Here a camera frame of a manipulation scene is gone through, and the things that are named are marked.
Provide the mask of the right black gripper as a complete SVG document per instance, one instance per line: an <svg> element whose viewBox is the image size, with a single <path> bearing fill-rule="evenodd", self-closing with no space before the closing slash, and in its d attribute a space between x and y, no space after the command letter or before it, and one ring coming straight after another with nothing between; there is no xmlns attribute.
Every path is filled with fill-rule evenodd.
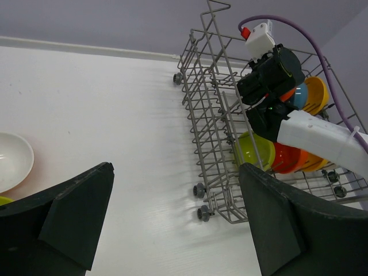
<svg viewBox="0 0 368 276"><path fill-rule="evenodd" d="M281 122L298 110L281 97L304 82L301 63L290 49L278 44L249 65L252 72L237 82L242 103L251 107L246 116L258 136L276 141Z"/></svg>

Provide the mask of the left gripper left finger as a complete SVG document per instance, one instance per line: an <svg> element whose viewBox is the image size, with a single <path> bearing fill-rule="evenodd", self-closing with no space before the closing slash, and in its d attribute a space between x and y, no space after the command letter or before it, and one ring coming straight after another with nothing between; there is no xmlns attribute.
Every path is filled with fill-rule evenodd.
<svg viewBox="0 0 368 276"><path fill-rule="evenodd" d="M85 275L90 271L114 182L103 162L1 206L1 275Z"/></svg>

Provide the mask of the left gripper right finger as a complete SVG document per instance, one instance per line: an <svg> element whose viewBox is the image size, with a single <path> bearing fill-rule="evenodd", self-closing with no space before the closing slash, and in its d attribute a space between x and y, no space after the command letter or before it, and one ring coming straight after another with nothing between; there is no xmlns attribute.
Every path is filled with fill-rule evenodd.
<svg viewBox="0 0 368 276"><path fill-rule="evenodd" d="M239 183L262 275L367 275L367 212L323 200L250 163Z"/></svg>

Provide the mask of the blue bowl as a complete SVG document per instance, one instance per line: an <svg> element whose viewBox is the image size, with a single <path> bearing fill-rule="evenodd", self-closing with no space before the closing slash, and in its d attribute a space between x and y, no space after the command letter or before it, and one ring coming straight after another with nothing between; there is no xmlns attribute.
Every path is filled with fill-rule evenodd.
<svg viewBox="0 0 368 276"><path fill-rule="evenodd" d="M308 99L308 88L305 83L296 87L294 94L287 100L288 103L303 109Z"/></svg>

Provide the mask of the large yellow bowl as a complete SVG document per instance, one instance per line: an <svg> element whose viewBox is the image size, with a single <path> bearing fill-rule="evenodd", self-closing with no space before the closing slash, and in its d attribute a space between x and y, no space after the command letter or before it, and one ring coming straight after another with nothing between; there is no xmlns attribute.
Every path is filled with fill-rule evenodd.
<svg viewBox="0 0 368 276"><path fill-rule="evenodd" d="M329 101L327 85L321 78L316 76L306 78L304 83L308 89L308 98L303 111L315 116Z"/></svg>

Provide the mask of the green bowl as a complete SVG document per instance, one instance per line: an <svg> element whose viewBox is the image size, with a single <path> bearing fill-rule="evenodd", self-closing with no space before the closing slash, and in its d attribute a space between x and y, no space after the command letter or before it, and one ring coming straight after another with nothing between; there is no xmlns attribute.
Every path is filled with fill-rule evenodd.
<svg viewBox="0 0 368 276"><path fill-rule="evenodd" d="M11 198L7 198L7 197L3 197L3 196L0 196L0 206L3 206L3 205L6 205L6 204L9 204L11 202L13 202L14 200L11 199Z"/></svg>
<svg viewBox="0 0 368 276"><path fill-rule="evenodd" d="M243 163L251 163L264 171L271 169L275 160L275 147L273 142L268 141L256 133L244 132L238 137L238 143L234 143L235 166L238 168Z"/></svg>

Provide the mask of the small yellow bowl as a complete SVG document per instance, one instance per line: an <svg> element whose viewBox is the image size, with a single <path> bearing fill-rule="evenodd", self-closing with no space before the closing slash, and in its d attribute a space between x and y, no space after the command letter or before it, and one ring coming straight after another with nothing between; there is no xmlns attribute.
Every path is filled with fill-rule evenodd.
<svg viewBox="0 0 368 276"><path fill-rule="evenodd" d="M305 164L301 167L303 172L314 172L328 164L328 160L309 153Z"/></svg>

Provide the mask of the orange bowl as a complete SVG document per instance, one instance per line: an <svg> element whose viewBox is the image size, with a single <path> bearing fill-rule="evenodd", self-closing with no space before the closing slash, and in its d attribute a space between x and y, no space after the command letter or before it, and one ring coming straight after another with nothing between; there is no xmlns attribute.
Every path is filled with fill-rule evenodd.
<svg viewBox="0 0 368 276"><path fill-rule="evenodd" d="M291 89L290 91L288 91L284 95L280 96L280 100L282 102L286 102L288 99L290 99L294 95L295 91L296 91L296 88Z"/></svg>
<svg viewBox="0 0 368 276"><path fill-rule="evenodd" d="M289 174L299 170L307 161L308 153L302 149L274 143L275 158L271 165L274 172Z"/></svg>

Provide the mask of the white orange-bottom bowl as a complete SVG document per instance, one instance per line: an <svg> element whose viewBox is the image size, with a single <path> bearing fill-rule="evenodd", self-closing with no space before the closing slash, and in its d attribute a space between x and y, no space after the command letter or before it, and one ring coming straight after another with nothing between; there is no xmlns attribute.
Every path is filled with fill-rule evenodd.
<svg viewBox="0 0 368 276"><path fill-rule="evenodd" d="M1 193L27 178L35 162L31 145L23 137L1 132Z"/></svg>

